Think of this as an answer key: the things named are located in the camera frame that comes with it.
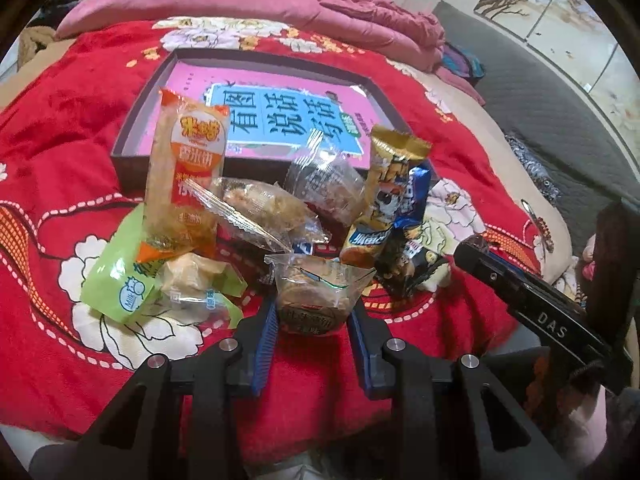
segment gold snack wrapper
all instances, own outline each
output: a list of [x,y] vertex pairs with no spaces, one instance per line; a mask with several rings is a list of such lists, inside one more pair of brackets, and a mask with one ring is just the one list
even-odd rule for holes
[[378,124],[371,131],[371,146],[367,207],[350,227],[340,251],[342,263],[363,269],[373,267],[382,252],[409,181],[409,170],[431,149],[425,140]]

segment crumpled pink fabric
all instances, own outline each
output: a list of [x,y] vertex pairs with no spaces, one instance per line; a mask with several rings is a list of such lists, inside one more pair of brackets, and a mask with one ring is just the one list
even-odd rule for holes
[[325,7],[341,14],[377,23],[415,41],[424,55],[421,64],[425,72],[434,72],[445,83],[462,90],[484,106],[484,99],[464,78],[442,66],[445,35],[440,22],[433,14],[409,12],[391,0],[316,0]]
[[435,72],[443,81],[484,100],[464,79],[439,65],[444,34],[434,16],[411,14],[388,0],[83,0],[62,20],[56,38],[119,22],[170,16],[228,16],[284,22]]

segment green snack package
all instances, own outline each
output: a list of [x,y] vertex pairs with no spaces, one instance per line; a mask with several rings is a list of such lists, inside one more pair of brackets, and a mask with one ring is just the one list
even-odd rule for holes
[[126,322],[145,301],[158,295],[155,275],[162,262],[144,268],[135,264],[143,213],[140,204],[124,217],[80,292],[80,301],[118,323]]

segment milk logo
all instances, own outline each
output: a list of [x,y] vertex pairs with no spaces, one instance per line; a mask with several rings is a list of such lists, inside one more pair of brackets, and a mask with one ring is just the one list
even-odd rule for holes
[[120,289],[120,306],[128,312],[133,312],[142,304],[144,293],[145,284],[129,276]]

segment gray headboard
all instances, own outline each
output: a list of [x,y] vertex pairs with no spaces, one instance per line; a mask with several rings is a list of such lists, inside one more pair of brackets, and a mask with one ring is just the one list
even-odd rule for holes
[[447,41],[469,49],[484,65],[486,76],[476,89],[486,111],[503,129],[517,128],[549,170],[579,254],[604,206],[620,195],[640,200],[640,184],[622,152],[580,96],[524,44],[446,2],[433,12]]

